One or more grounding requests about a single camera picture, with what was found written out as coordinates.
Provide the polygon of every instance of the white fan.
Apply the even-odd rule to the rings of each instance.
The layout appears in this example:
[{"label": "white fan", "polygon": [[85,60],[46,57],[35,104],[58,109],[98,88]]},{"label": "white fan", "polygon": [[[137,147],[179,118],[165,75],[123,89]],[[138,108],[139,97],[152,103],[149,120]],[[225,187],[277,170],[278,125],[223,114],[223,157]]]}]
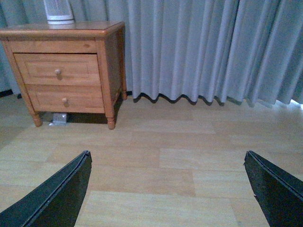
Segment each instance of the white fan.
[{"label": "white fan", "polygon": [[47,23],[50,25],[66,25],[75,23],[68,0],[44,0]]}]

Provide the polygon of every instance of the wooden knob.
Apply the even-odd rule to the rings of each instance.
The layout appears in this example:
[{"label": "wooden knob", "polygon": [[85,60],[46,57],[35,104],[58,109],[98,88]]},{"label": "wooden knob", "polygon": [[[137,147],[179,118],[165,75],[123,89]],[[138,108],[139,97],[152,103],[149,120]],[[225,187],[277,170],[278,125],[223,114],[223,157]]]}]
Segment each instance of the wooden knob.
[{"label": "wooden knob", "polygon": [[56,69],[55,70],[55,74],[58,76],[58,75],[60,75],[61,74],[61,70],[60,69]]},{"label": "wooden knob", "polygon": [[67,104],[67,98],[63,98],[63,99],[62,99],[62,102],[63,102],[64,104]]}]

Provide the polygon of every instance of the wooden floor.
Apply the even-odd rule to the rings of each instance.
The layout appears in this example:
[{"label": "wooden floor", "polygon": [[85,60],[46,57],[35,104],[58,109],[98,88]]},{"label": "wooden floor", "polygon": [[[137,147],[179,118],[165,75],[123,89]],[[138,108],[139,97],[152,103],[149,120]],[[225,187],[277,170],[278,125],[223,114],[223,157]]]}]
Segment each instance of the wooden floor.
[{"label": "wooden floor", "polygon": [[122,103],[116,129],[35,128],[22,99],[0,98],[0,211],[83,150],[93,166],[77,227],[268,227],[244,166],[253,150],[303,179],[303,110],[210,106],[186,99]]}]

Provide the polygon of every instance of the nightstand top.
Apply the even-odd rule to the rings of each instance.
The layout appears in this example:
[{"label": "nightstand top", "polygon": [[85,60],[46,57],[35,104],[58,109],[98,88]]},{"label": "nightstand top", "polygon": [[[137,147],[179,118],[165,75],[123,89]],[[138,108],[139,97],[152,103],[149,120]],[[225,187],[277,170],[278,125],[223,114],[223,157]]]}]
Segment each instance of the nightstand top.
[{"label": "nightstand top", "polygon": [[35,37],[103,38],[124,26],[118,21],[76,22],[69,25],[25,24],[0,29],[0,39]]}]

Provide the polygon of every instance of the curtain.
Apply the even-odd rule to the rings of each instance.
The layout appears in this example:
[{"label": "curtain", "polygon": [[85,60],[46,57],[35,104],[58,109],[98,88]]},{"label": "curtain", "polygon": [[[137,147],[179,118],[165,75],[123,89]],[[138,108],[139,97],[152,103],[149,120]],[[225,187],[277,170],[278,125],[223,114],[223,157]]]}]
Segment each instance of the curtain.
[{"label": "curtain", "polygon": [[[126,23],[127,90],[303,103],[303,1],[70,0],[76,21]],[[0,25],[46,23],[43,1],[0,1]],[[0,69],[13,80],[0,49]]]}]

